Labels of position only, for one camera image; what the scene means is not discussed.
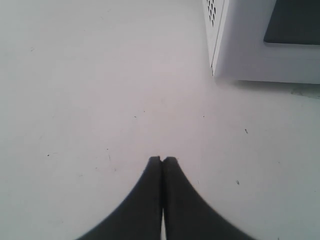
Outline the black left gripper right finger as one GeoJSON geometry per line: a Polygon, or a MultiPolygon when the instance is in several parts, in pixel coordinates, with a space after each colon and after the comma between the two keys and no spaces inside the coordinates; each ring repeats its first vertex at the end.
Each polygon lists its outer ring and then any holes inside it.
{"type": "Polygon", "coordinates": [[[168,240],[251,240],[198,194],[178,160],[162,162],[162,207],[168,240]]]}

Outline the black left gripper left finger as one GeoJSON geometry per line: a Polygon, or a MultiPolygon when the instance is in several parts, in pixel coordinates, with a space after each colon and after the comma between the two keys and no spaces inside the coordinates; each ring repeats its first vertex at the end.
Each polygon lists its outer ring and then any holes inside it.
{"type": "Polygon", "coordinates": [[[147,165],[122,203],[80,240],[160,240],[163,217],[162,161],[147,165]]]}

